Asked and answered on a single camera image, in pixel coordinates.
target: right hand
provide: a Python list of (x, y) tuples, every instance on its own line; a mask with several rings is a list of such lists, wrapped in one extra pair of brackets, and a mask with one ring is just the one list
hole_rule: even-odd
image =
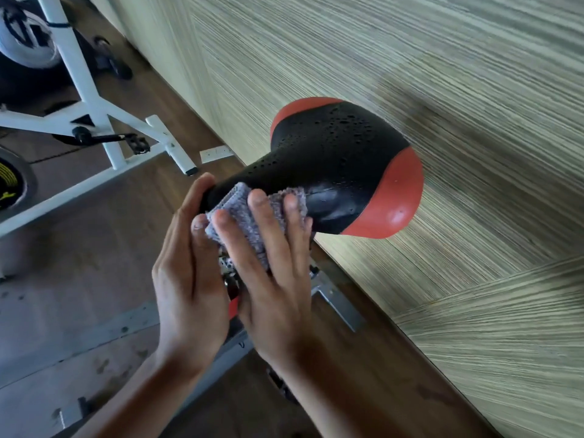
[(252, 190), (248, 205), (266, 246), (272, 276), (229, 213), (219, 210), (212, 221), (247, 287), (240, 296), (239, 317), (260, 356), (281, 373), (296, 366), (319, 343), (311, 324), (312, 219), (306, 218), (303, 224), (296, 196), (287, 195), (284, 235), (264, 191)]

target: cloth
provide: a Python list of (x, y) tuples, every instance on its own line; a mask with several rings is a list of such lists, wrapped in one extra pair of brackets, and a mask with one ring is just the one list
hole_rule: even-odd
[[(251, 192), (251, 188), (245, 183), (237, 183), (233, 189), (231, 189), (227, 195), (221, 200), (221, 202), (216, 205), (210, 212), (207, 212), (207, 219), (209, 220), (209, 225), (205, 229), (205, 233), (212, 240), (217, 241), (219, 244), (224, 246), (217, 235), (213, 223), (211, 222), (211, 217), (219, 209), (225, 209), (229, 212), (231, 217), (237, 221), (237, 224), (243, 231), (245, 238), (252, 245), (255, 250), (260, 263), (264, 269), (269, 268), (266, 255), (266, 247), (263, 244), (262, 237), (259, 234), (259, 228), (253, 219), (252, 211), (248, 207), (248, 195)], [(300, 215), (302, 216), (302, 221), (307, 214), (306, 208), (306, 194), (302, 187), (289, 187), (287, 189), (281, 190), (275, 194), (268, 195), (267, 199), (274, 211), (274, 216), (280, 224), (280, 228), (283, 232), (286, 231), (286, 214), (284, 213), (284, 197), (290, 193), (293, 193), (298, 198), (298, 207), (300, 209)]]

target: bicycle saddle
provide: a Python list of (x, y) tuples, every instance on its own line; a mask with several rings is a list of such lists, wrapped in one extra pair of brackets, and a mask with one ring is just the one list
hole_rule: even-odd
[(422, 198), (422, 164), (382, 118), (342, 100), (310, 97), (282, 108), (271, 151), (203, 197), (215, 207), (238, 182), (272, 194), (302, 186), (313, 230), (387, 238), (407, 226)]

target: left hand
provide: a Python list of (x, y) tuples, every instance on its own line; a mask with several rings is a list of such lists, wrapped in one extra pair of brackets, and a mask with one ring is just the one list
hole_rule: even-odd
[(203, 193), (214, 184), (209, 173), (193, 183), (152, 268), (160, 317), (156, 361), (187, 377), (211, 364), (229, 329), (218, 246), (204, 233), (205, 215), (197, 215)]

